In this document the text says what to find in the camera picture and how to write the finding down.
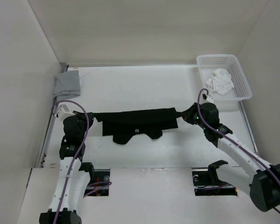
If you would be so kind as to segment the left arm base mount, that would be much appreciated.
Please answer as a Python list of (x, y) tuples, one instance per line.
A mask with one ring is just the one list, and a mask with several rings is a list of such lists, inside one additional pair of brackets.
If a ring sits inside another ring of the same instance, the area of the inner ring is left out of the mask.
[(94, 177), (88, 183), (85, 196), (109, 196), (110, 169), (95, 169)]

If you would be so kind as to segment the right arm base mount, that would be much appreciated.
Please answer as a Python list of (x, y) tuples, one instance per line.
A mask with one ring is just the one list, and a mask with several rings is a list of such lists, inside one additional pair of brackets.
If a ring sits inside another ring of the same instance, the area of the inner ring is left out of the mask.
[(219, 160), (207, 168), (194, 168), (192, 179), (195, 196), (237, 196), (237, 189), (217, 176), (217, 169), (227, 164), (228, 162)]

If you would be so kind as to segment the black tank top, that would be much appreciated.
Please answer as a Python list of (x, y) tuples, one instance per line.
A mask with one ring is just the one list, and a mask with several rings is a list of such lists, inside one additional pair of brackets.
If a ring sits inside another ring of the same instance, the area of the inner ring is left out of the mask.
[(145, 134), (152, 140), (163, 135), (163, 130), (178, 128), (177, 119), (186, 111), (174, 107), (127, 112), (94, 113), (97, 122), (102, 122), (102, 135), (112, 136), (113, 142), (125, 145), (135, 135)]

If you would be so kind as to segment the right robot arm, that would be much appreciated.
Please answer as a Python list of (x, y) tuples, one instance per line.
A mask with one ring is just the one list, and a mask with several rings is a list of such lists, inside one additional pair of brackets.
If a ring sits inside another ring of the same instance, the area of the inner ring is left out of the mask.
[(280, 205), (280, 164), (272, 165), (247, 149), (233, 131), (220, 122), (215, 104), (194, 103), (180, 115), (185, 122), (201, 127), (205, 138), (245, 171), (245, 175), (236, 175), (221, 167), (214, 168), (207, 173), (211, 184), (219, 184), (226, 177), (228, 183), (245, 192), (262, 212)]

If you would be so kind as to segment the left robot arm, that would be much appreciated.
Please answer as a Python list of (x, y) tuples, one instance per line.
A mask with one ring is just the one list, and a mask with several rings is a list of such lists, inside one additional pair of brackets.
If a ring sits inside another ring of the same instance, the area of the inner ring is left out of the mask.
[(59, 149), (59, 176), (48, 211), (41, 213), (40, 224), (81, 224), (79, 203), (87, 186), (95, 182), (91, 162), (83, 162), (85, 140), (93, 124), (93, 113), (67, 112), (59, 115), (64, 136)]

